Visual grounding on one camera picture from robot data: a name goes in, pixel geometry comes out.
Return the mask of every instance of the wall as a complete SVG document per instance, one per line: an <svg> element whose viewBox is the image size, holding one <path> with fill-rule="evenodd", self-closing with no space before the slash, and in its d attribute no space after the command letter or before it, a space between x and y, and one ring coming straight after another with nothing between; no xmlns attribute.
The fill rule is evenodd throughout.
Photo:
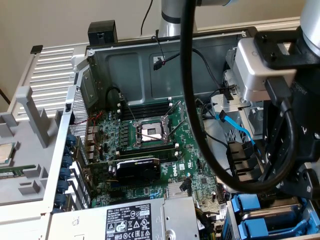
<svg viewBox="0 0 320 240"><path fill-rule="evenodd" d="M119 38L138 37L150 0L0 0L0 88L12 98L33 45L87 42L91 22L114 19ZM299 16L305 0L238 0L198 7L198 28ZM154 0L143 34L160 25L161 1ZM0 111L8 105L0 97Z"/></svg>

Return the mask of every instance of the motherboard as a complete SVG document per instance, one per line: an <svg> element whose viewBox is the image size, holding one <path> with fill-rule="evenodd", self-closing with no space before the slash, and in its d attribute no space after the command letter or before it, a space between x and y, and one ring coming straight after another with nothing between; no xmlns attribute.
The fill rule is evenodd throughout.
<svg viewBox="0 0 320 240"><path fill-rule="evenodd" d="M202 211L223 214L223 189L192 135L183 99L129 109L118 104L92 116L84 169L92 208L192 196Z"/></svg>

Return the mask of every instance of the circuit board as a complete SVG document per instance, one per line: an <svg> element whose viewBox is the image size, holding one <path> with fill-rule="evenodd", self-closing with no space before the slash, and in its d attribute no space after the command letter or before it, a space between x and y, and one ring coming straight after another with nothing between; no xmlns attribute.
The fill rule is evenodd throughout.
<svg viewBox="0 0 320 240"><path fill-rule="evenodd" d="M190 179L191 193L189 196L193 197L195 205L206 212L219 211L218 200L213 200L213 194L217 192L215 175L206 165L194 140L185 103L182 99L174 99L170 103L170 106L174 106L175 109L167 117L170 125L169 130L172 131L177 126L178 128L168 137L166 144L163 145L165 147L162 148L150 148L148 151L135 152L139 148L136 146L138 138L136 121L149 126L157 124L159 117L120 120L115 112L104 112L99 121L95 122L94 125L100 131L96 143L104 148L104 151L100 154L93 152L91 164L87 166L90 169L96 193L92 199L92 208L130 200L170 199L170 192L168 192L170 184L182 184L186 179ZM150 146L157 146L155 143L159 142L156 139L154 142L145 142L140 148L149 149ZM118 183L116 178L110 177L110 166L114 167L119 161L139 158L160 159L160 179L152 183L123 185Z"/></svg>

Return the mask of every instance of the white wall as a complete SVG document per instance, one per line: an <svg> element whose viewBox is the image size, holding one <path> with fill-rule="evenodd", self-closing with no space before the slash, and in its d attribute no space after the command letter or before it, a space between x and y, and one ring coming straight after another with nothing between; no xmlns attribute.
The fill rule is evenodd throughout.
<svg viewBox="0 0 320 240"><path fill-rule="evenodd" d="M116 22L118 38L137 37L150 0L0 0L0 88L12 98L34 45L87 42L91 22ZM300 15L305 0L238 0L198 7L198 28ZM161 1L154 0L143 33L159 28ZM8 105L0 97L0 112Z"/></svg>

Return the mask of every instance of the warning label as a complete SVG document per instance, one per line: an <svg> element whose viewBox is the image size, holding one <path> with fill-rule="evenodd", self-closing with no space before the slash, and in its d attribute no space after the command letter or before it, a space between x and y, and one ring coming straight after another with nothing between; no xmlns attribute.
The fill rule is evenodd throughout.
<svg viewBox="0 0 320 240"><path fill-rule="evenodd" d="M151 205L109 209L105 240L152 240Z"/></svg>

